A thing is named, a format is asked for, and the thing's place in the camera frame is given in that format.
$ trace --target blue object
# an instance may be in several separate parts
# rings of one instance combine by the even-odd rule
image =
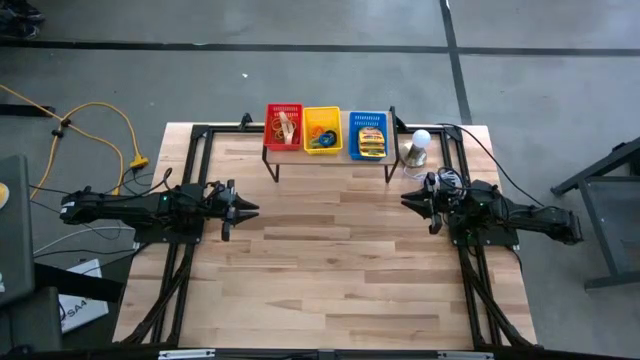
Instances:
[[[333,131],[327,131],[326,133],[320,135],[318,138],[318,142],[320,145],[324,147],[333,146],[336,144],[336,135]]]
[[[384,136],[384,152],[389,155],[387,144],[389,143],[389,137],[387,136],[387,114],[386,113],[374,113],[374,112],[357,112],[352,111],[349,115],[349,155],[353,160],[369,160],[380,161],[384,158],[371,158],[360,155],[360,149],[358,148],[358,132],[363,127],[375,127],[382,131]]]

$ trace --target red basket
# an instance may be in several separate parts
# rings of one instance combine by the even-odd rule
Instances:
[[[284,143],[284,139],[276,139],[275,131],[271,126],[274,119],[280,119],[280,112],[284,111],[285,115],[295,123],[296,128],[293,130],[293,141],[290,145]],[[298,150],[302,137],[302,104],[268,104],[267,115],[264,120],[264,137],[263,144],[274,151],[282,150]]]

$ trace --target gray floor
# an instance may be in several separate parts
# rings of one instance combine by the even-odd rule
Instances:
[[[49,18],[42,34],[48,40],[447,44],[436,0],[34,3]],[[640,47],[640,6],[633,0],[449,3],[460,46]],[[406,122],[461,122],[446,54],[10,48],[0,48],[0,54],[0,82],[54,105],[59,113],[88,101],[118,106],[132,119],[140,147],[153,162],[165,123],[239,121],[247,111],[260,119],[269,102],[367,110],[393,104]],[[578,194],[555,199],[548,191],[612,146],[640,134],[640,58],[465,55],[461,65],[473,123],[490,127],[496,156],[511,176],[541,201],[575,209],[584,218],[586,241],[573,247],[540,235],[521,236],[539,342],[551,349],[640,356],[640,286],[583,290],[585,280],[606,274],[602,254]],[[15,101],[0,94],[0,102]],[[74,121],[116,143],[129,161],[131,140],[117,116],[89,109]],[[32,183],[44,170],[55,126],[53,120],[0,121],[0,153],[25,153]],[[113,152],[68,133],[47,186],[75,190],[90,184],[106,190],[116,181]],[[526,201],[503,184],[508,196]],[[56,208],[59,197],[42,193],[38,201]],[[78,230],[56,218],[33,208],[36,247]],[[85,233],[55,250],[118,250],[130,242],[130,233],[115,241]],[[90,257],[59,255],[42,261],[66,267]]]

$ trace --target wooden table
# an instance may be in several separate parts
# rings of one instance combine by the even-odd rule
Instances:
[[[192,125],[167,124],[154,182],[168,167],[170,182],[181,180]],[[467,129],[491,149],[485,126]],[[498,183],[493,161],[470,137],[464,143],[471,178]],[[229,243],[220,241],[220,221],[207,223],[181,346],[472,348],[460,263],[446,226],[429,235],[429,222],[400,204],[400,194],[418,189],[418,181],[403,171],[385,184],[379,168],[301,165],[274,183],[261,153],[258,134],[214,138],[208,180],[235,179],[239,194],[260,205],[260,216],[234,229]],[[438,140],[427,153],[429,170],[443,165]],[[156,300],[167,248],[153,244],[133,260],[114,340],[128,335]],[[517,260],[500,247],[486,253],[496,301],[535,342]],[[478,308],[488,339],[486,313]],[[171,318],[172,304],[168,309]]]

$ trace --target white bulb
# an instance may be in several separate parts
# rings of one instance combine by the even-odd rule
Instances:
[[[413,133],[411,141],[413,141],[414,146],[424,148],[431,142],[431,135],[427,130],[420,129]]]

